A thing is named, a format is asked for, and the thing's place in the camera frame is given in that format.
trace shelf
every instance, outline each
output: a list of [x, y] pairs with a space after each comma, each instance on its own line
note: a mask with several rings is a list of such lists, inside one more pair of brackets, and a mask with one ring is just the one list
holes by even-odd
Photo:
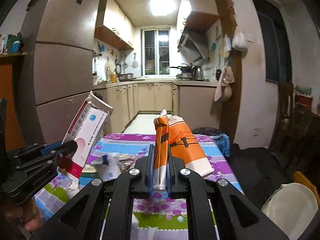
[[193, 11], [187, 19], [185, 29], [205, 34], [219, 18], [219, 15]]
[[110, 30], [108, 27], [104, 25], [96, 27], [94, 37], [100, 41], [105, 42], [106, 44], [109, 44], [115, 49], [119, 49], [119, 50], [133, 49], [133, 47], [131, 47], [128, 43], [122, 40], [117, 34], [115, 34], [112, 30]]
[[2, 53], [0, 54], [0, 58], [2, 57], [15, 57], [15, 56], [24, 56], [27, 52], [15, 52], [15, 53]]

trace window frame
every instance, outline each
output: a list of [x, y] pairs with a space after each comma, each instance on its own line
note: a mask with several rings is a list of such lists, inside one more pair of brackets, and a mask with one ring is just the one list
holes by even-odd
[[[145, 31], [155, 31], [155, 73], [146, 75], [146, 61], [145, 61]], [[168, 77], [169, 74], [160, 74], [160, 55], [159, 55], [159, 31], [168, 31], [168, 48], [169, 48], [169, 66], [170, 66], [170, 28], [149, 28], [141, 30], [141, 73], [144, 77]]]

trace blue sticker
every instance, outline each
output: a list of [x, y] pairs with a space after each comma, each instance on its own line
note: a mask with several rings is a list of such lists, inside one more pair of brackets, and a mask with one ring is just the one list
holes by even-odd
[[97, 118], [97, 117], [96, 117], [96, 115], [95, 115], [95, 114], [90, 115], [90, 120], [91, 120], [91, 121], [96, 120], [96, 118]]

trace finger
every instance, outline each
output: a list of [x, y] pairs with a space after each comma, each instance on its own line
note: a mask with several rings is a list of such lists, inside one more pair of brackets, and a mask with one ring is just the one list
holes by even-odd
[[35, 198], [32, 197], [27, 199], [23, 203], [23, 217], [22, 217], [23, 224], [26, 224], [32, 219], [36, 218], [37, 211], [38, 211], [38, 208], [36, 206]]
[[24, 228], [30, 233], [34, 234], [42, 226], [39, 210], [36, 212], [34, 219], [30, 220], [24, 225]]
[[3, 206], [3, 214], [7, 218], [21, 218], [23, 216], [23, 208], [16, 205]]

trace stainless steel pot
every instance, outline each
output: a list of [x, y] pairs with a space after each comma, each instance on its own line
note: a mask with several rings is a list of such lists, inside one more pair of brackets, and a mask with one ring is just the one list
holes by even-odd
[[118, 78], [120, 82], [123, 81], [132, 81], [133, 80], [133, 74], [127, 73], [127, 74], [118, 74]]

